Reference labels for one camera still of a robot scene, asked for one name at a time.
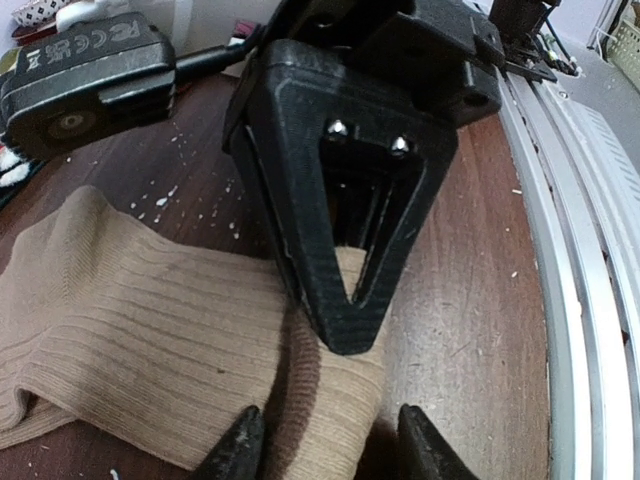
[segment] wooden table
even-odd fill
[[[220,150],[234,86],[223,76],[204,81],[181,98],[173,120],[47,165],[0,212],[0,271],[16,235],[84,184],[177,242],[267,256],[233,161]],[[548,476],[544,313],[526,212],[512,191],[519,188],[498,118],[462,129],[394,300],[392,381],[376,430],[390,428],[401,403],[418,404],[486,480]],[[174,189],[167,206],[156,206]],[[377,478],[391,478],[389,438],[372,436],[361,478],[373,478],[372,464]],[[81,422],[0,452],[2,479],[108,480],[112,468],[121,480],[186,477]]]

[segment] fabric fold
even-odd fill
[[[364,252],[337,255],[354,288]],[[0,305],[0,448],[79,418],[193,469],[278,398],[269,478],[352,478],[382,399],[386,321],[334,355],[272,262],[178,245],[91,187],[18,237]]]

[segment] black mount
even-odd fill
[[[225,149],[280,271],[334,352],[373,345],[457,149],[500,108],[497,29],[457,0],[285,1],[245,70]],[[347,296],[336,245],[367,251]]]
[[[557,82],[544,62],[536,37],[561,0],[495,0],[489,20],[500,31],[506,62],[504,69],[528,80]]]

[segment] metal screw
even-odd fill
[[[346,137],[349,135],[349,129],[347,126],[342,123],[340,120],[334,121],[329,128],[327,128],[327,133],[332,137]]]
[[[391,144],[391,153],[393,155],[404,155],[405,153],[409,153],[409,142],[407,142],[404,137],[396,138]]]

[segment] circular lens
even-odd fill
[[[67,115],[66,117],[62,117],[60,120],[60,128],[63,130],[73,130],[74,128],[80,127],[83,123],[84,117],[80,114],[74,113]]]
[[[88,110],[64,113],[51,122],[49,135],[58,140],[84,135],[93,128],[96,119],[96,115]]]

